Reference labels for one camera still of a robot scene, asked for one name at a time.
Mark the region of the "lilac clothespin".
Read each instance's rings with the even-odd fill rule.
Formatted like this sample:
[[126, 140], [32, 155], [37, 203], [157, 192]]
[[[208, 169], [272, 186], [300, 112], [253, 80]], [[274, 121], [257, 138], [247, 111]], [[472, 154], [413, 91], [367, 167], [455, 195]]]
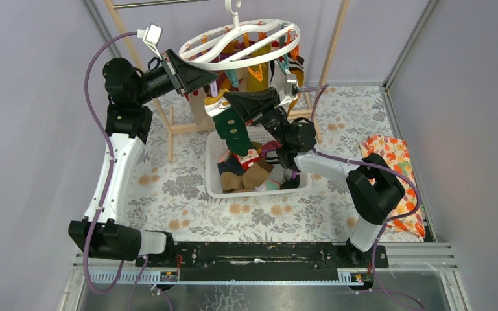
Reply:
[[209, 90], [210, 90], [210, 94], [211, 94], [212, 98], [217, 98], [218, 97], [218, 95], [219, 95], [219, 89], [217, 87], [217, 82], [216, 81], [213, 81], [212, 83], [210, 83]]

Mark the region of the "teal clothespin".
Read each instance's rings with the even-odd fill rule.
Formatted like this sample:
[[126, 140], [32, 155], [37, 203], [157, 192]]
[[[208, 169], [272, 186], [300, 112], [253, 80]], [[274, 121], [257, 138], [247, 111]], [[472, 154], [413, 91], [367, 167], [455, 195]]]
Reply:
[[239, 87], [239, 80], [237, 78], [237, 73], [235, 69], [228, 69], [224, 70], [224, 74], [230, 81], [230, 84], [233, 88], [238, 88]]

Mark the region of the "beige tan sock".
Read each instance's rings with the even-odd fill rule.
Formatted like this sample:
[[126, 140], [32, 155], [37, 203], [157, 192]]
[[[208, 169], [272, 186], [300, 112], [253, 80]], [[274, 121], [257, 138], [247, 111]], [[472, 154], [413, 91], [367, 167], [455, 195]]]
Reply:
[[205, 111], [204, 101], [207, 97], [205, 92], [195, 91], [188, 94], [187, 98], [194, 123], [199, 130], [214, 129], [215, 127], [213, 119]]

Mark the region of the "dark green sock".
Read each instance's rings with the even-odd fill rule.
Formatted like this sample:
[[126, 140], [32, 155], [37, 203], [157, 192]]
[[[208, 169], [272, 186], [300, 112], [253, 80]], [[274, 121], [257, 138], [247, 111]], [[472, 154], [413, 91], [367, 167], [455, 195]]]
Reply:
[[233, 106], [226, 100], [229, 91], [221, 89], [217, 97], [204, 99], [205, 112], [213, 119], [219, 137], [225, 140], [228, 149], [239, 156], [246, 156], [252, 144], [246, 125]]

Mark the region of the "white round clip hanger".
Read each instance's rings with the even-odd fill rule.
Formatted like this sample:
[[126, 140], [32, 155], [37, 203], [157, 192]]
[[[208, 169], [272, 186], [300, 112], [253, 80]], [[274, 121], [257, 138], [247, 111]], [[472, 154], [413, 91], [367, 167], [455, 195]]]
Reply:
[[209, 71], [253, 67], [287, 56], [296, 58], [299, 26], [280, 19], [241, 21], [240, 1], [225, 1], [231, 24], [208, 30], [186, 42], [178, 54], [187, 63]]

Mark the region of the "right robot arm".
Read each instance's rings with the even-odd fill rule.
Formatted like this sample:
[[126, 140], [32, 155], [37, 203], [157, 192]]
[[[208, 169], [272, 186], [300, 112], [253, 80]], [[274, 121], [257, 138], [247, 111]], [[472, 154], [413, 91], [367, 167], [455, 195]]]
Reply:
[[405, 196], [400, 175], [379, 154], [354, 160], [317, 149], [312, 120], [298, 117], [289, 121], [283, 97], [273, 87], [255, 93], [226, 92], [224, 99], [245, 124], [261, 125], [280, 143], [276, 153], [283, 168], [346, 182], [359, 215], [348, 238], [351, 245], [346, 249], [346, 258], [352, 266], [365, 265], [389, 214]]

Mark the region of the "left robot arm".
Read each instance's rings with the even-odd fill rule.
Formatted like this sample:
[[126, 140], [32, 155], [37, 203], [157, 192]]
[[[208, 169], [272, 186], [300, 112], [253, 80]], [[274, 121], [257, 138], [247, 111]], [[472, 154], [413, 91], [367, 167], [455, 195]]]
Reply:
[[141, 71], [125, 58], [108, 61], [102, 75], [108, 94], [104, 131], [106, 150], [101, 173], [81, 220], [72, 220], [68, 234], [89, 257], [132, 261], [144, 255], [159, 266], [175, 258], [171, 233], [142, 231], [128, 226], [127, 187], [145, 148], [153, 113], [147, 103], [176, 91], [190, 93], [211, 84], [218, 74], [183, 61], [173, 50], [161, 63]]

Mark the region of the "yellow hanging sock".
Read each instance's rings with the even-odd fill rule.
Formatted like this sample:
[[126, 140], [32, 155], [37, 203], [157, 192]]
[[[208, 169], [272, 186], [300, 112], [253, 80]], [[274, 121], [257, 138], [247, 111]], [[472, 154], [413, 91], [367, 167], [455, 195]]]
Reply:
[[[264, 47], [251, 53], [251, 58], [257, 58], [259, 56], [268, 54], [271, 51], [271, 45], [265, 45]], [[266, 90], [269, 83], [269, 64], [268, 62], [263, 62], [258, 65], [253, 65], [248, 68], [248, 80], [246, 85], [247, 92], [259, 92]]]

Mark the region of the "white hanging sock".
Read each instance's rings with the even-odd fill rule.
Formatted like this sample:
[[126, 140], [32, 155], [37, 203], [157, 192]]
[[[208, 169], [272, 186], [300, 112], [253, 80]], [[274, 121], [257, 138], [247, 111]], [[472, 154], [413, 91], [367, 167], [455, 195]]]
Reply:
[[285, 93], [287, 77], [283, 72], [279, 60], [274, 60], [270, 65], [270, 87], [273, 87], [278, 93]]

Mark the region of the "wooden drying rack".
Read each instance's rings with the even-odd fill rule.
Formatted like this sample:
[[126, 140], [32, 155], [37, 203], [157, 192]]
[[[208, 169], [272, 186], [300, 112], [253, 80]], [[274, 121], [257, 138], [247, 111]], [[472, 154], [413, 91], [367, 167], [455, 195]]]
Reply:
[[[174, 1], [149, 1], [149, 2], [147, 1], [147, 2], [136, 2], [136, 3], [117, 5], [112, 0], [104, 2], [111, 18], [113, 19], [116, 29], [120, 33], [125, 32], [126, 27], [121, 16], [118, 13], [119, 10], [130, 9], [130, 8], [142, 8], [147, 6], [168, 5], [174, 3], [175, 3]], [[331, 66], [332, 57], [337, 48], [338, 37], [340, 36], [349, 5], [350, 5], [349, 1], [340, 2], [339, 10], [337, 12], [337, 18], [335, 21], [335, 26], [333, 28], [331, 39], [329, 41], [328, 51], [326, 54], [326, 58], [324, 60], [324, 65], [318, 82], [318, 85], [320, 87], [324, 87], [326, 84], [326, 79], [329, 73], [329, 68]], [[233, 41], [238, 36], [245, 35], [246, 33], [249, 32], [264, 33], [270, 29], [273, 29], [274, 27], [278, 27], [283, 24], [283, 22], [278, 19], [266, 19], [266, 20], [259, 19], [257, 21], [247, 21], [241, 23], [239, 21], [239, 14], [232, 9], [231, 1], [225, 1], [224, 6], [226, 12], [232, 16], [233, 19], [232, 24], [219, 27], [215, 30], [209, 30], [189, 40], [185, 44], [185, 49], [182, 49], [179, 52], [180, 56], [183, 56], [184, 52], [188, 52], [190, 55], [187, 57], [187, 59], [194, 60], [196, 52], [205, 51], [205, 50], [208, 51], [212, 47], [218, 47], [220, 49], [223, 49], [229, 42]], [[243, 61], [241, 60], [241, 58], [243, 56], [246, 56], [249, 52], [252, 52], [257, 48], [262, 47], [262, 45], [272, 41], [277, 37], [286, 36], [290, 31], [300, 34], [300, 30], [298, 30], [297, 26], [294, 23], [291, 23], [286, 28], [281, 29], [274, 34], [271, 34], [263, 38], [261, 41], [257, 42], [256, 45], [246, 48], [242, 54], [237, 53], [235, 55], [236, 60], [233, 62], [233, 64], [238, 67], [249, 67], [254, 64], [263, 63], [264, 59], [261, 56], [255, 59], [247, 58]], [[201, 132], [213, 128], [212, 126], [198, 126], [196, 123], [174, 125], [173, 124], [174, 109], [170, 108], [169, 113], [165, 113], [165, 111], [161, 106], [161, 103], [158, 100], [153, 100], [152, 102], [154, 103], [155, 108], [158, 110], [158, 113], [161, 115], [161, 119], [168, 133], [168, 160], [170, 162], [173, 160], [173, 137], [175, 135]]]

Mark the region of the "mustard hanging sock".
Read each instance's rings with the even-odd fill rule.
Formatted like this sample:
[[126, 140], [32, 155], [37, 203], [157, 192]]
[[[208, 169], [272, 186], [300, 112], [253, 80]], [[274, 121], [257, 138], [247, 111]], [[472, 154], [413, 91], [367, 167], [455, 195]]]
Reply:
[[298, 87], [302, 87], [305, 80], [304, 63], [305, 59], [301, 56], [293, 58], [290, 54], [287, 55], [289, 71], [296, 76]]

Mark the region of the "navy sock in basket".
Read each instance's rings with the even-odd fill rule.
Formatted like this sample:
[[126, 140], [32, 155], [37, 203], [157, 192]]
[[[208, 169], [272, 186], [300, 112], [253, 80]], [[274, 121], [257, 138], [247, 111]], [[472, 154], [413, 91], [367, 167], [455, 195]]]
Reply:
[[242, 176], [245, 173], [245, 169], [241, 166], [240, 162], [238, 162], [234, 155], [230, 155], [227, 160], [217, 163], [217, 168], [220, 175], [225, 172], [231, 172], [237, 176]]

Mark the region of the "floral table mat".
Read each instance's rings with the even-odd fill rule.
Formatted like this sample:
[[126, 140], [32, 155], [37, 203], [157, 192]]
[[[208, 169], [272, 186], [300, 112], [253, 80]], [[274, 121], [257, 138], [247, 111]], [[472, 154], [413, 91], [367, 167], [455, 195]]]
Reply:
[[[315, 116], [321, 148], [362, 156], [369, 137], [392, 135], [379, 86], [330, 87]], [[206, 191], [207, 132], [168, 133], [158, 114], [128, 187], [126, 222], [177, 241], [343, 242], [358, 214], [343, 182], [312, 174], [299, 193], [213, 198]]]

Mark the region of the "floral folded cloth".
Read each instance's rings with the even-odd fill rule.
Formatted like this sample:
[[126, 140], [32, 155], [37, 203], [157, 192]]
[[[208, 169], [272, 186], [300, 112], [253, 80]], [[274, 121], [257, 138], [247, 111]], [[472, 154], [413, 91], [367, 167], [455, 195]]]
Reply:
[[[363, 157], [367, 157], [371, 153], [380, 155], [392, 170], [403, 174], [412, 183], [416, 182], [410, 162], [409, 149], [404, 140], [375, 134], [359, 142], [359, 150]], [[406, 193], [398, 206], [390, 213], [391, 217], [409, 213], [417, 207], [417, 192], [402, 179], [400, 183]], [[390, 221], [387, 228], [396, 232], [412, 233], [422, 240], [425, 238], [424, 219], [421, 210], [411, 216]]]

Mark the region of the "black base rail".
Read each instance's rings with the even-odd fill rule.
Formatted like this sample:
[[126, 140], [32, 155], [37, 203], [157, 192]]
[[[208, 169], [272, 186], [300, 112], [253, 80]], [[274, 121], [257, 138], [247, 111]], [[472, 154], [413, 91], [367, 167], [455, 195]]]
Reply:
[[386, 249], [360, 252], [330, 242], [175, 242], [150, 255], [149, 268], [170, 268], [181, 281], [339, 281], [342, 271], [388, 268]]

